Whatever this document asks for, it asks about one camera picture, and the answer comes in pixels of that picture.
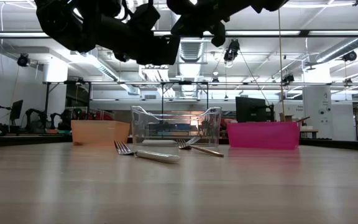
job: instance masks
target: orange bin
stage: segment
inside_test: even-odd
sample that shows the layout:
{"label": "orange bin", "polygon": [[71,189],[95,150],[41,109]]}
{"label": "orange bin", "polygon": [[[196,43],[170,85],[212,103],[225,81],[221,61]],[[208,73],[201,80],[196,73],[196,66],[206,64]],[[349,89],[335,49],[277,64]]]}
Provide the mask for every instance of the orange bin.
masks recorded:
{"label": "orange bin", "polygon": [[114,146],[127,142],[130,124],[119,121],[71,121],[74,145]]}

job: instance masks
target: pink bin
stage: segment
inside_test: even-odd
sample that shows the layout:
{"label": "pink bin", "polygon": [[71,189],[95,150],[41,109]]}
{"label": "pink bin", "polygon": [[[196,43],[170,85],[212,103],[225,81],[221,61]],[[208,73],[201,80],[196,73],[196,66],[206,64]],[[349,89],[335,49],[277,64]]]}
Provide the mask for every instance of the pink bin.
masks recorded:
{"label": "pink bin", "polygon": [[231,147],[295,150],[300,127],[296,122],[233,123],[227,134]]}

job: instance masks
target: silver fork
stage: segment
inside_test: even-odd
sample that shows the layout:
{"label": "silver fork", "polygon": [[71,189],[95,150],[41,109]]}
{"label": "silver fork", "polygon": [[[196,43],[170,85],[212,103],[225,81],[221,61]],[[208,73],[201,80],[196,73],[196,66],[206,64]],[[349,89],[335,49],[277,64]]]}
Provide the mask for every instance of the silver fork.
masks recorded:
{"label": "silver fork", "polygon": [[180,156],[171,155],[171,154],[162,154],[162,153],[149,152],[143,150],[133,151],[122,141],[114,141],[114,145],[116,146],[116,150],[120,155],[125,155],[125,156],[135,155],[137,157],[153,159],[155,161],[160,161],[160,162],[179,162],[181,159]]}
{"label": "silver fork", "polygon": [[179,149],[187,149],[187,150],[196,149],[196,150],[199,150],[201,152],[208,153],[208,154],[210,154],[212,156],[224,157],[224,155],[221,154],[221,153],[218,153],[218,152],[215,152],[215,151],[203,148],[203,147],[191,146],[191,145],[187,144],[186,141],[183,140],[183,139],[178,139],[177,142],[178,142]]}

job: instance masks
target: transparent container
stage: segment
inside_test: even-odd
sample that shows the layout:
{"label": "transparent container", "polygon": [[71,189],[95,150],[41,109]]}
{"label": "transparent container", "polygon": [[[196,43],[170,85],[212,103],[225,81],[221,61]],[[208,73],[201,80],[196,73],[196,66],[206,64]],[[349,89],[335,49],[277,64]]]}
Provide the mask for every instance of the transparent container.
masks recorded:
{"label": "transparent container", "polygon": [[199,146],[218,147],[221,126],[221,107],[211,107],[204,113],[180,112],[176,114],[152,114],[141,106],[131,106],[132,138],[136,146],[154,142],[175,143],[176,139],[186,141],[200,137]]}

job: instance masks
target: table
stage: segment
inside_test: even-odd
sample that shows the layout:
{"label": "table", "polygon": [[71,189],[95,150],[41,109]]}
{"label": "table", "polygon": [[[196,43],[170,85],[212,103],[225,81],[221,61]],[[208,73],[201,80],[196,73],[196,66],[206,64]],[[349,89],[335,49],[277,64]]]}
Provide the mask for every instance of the table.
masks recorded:
{"label": "table", "polygon": [[317,139],[318,130],[301,130],[301,134],[302,133],[311,133],[311,138]]}
{"label": "table", "polygon": [[0,223],[358,223],[358,151],[148,150],[1,147]]}

